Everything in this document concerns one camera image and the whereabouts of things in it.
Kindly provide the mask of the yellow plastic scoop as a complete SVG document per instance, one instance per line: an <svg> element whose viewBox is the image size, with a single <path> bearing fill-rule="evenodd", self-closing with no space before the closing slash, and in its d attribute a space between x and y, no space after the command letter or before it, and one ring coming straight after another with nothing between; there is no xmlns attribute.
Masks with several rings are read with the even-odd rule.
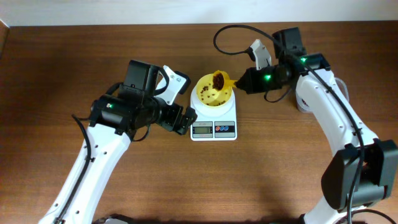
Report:
<svg viewBox="0 0 398 224"><path fill-rule="evenodd" d="M229 75L221 70L217 70L212 78L213 88L217 91L236 88L236 80L230 79Z"/></svg>

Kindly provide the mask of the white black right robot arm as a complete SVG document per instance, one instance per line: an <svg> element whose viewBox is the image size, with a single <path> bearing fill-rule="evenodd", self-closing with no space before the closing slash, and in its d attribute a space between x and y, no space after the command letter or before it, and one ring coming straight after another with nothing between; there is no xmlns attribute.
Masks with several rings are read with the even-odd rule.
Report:
<svg viewBox="0 0 398 224"><path fill-rule="evenodd" d="M300 216L300 223L351 223L355 214L392 193L397 170L397 145L382 141L355 113L339 89L331 66L320 54L308 54L297 28L269 36L277 65L256 40L246 53L255 67L236 86L246 93L266 94L283 86L293 90L316 117L329 142L332 160L321 178L322 198Z"/></svg>

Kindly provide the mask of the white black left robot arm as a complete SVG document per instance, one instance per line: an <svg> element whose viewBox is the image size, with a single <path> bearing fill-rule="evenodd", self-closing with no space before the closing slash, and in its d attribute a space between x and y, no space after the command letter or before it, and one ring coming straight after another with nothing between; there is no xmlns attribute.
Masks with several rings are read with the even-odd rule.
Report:
<svg viewBox="0 0 398 224"><path fill-rule="evenodd" d="M125 80L95 100L89 117L75 117L83 134L79 155L53 205L41 223L91 223L104 188L121 156L141 128L158 124L166 131L187 133L195 110L174 102L190 78L168 66L131 60Z"/></svg>

